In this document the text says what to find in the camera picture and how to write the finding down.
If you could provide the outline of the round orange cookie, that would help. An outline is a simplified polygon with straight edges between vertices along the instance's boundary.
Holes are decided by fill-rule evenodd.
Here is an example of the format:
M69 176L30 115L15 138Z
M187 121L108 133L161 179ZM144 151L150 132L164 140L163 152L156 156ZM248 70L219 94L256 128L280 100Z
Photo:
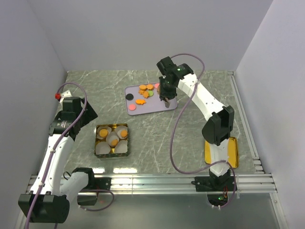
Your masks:
M110 146L111 146L111 147L115 147L115 146L117 146L118 142L119 142L118 139L114 139L114 140L112 140L112 141L110 142Z
M107 129L101 129L100 131L99 131L99 136L101 137L101 138L105 138L105 137L107 137L108 136L108 130Z
M125 139L128 136L128 131L127 130L121 130L119 132L119 136L121 139Z

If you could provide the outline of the orange flower cookie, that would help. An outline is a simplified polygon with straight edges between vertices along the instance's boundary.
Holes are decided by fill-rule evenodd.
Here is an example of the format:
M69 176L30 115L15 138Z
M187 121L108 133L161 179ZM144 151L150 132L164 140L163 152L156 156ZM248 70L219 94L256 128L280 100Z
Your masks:
M153 84L148 84L148 85L146 85L146 88L148 90L153 90L154 89L154 85Z

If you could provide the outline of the green gold cookie tin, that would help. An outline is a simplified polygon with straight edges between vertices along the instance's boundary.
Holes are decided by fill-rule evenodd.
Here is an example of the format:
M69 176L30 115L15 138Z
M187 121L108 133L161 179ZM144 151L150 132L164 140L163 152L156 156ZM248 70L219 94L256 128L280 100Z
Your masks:
M129 128L126 123L97 125L94 154L97 158L119 158L130 155Z

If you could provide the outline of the gold tin lid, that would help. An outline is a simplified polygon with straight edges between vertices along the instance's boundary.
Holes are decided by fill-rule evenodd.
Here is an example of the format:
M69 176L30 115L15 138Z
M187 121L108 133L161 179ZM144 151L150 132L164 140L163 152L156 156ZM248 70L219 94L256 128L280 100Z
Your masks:
M236 137L230 137L228 140L228 162L233 168L238 168L239 155L238 155L238 143ZM211 150L207 141L204 143L204 161L206 164L211 164Z

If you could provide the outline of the metal tongs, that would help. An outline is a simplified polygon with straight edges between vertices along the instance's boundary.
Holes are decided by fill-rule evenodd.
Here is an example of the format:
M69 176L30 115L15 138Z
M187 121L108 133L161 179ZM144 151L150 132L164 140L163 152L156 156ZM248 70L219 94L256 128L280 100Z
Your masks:
M169 99L168 99L168 98L164 98L163 100L164 100L165 107L166 107L166 108L169 108L169 106L170 106L170 101L169 101Z

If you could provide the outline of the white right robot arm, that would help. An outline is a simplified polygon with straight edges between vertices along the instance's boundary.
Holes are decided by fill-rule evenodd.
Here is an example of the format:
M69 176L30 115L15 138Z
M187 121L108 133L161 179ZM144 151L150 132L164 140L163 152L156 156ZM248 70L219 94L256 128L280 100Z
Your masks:
M234 125L234 109L219 102L200 82L189 65L176 65L171 57L165 57L156 65L161 73L159 78L159 98L169 106L177 96L177 89L183 91L189 102L193 102L203 114L206 123L202 128L204 140L209 144L211 164L210 186L221 190L226 186L224 174L230 169L228 164L228 142Z

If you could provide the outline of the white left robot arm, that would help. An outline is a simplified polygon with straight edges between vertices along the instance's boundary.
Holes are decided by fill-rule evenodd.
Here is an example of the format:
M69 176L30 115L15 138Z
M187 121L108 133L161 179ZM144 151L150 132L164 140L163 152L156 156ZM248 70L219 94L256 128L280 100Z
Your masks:
M81 128L97 118L86 98L66 97L62 110L49 126L48 146L38 176L28 194L21 194L18 205L30 223L64 223L71 202L81 190L96 186L92 168L78 167L61 184L61 176L69 153Z

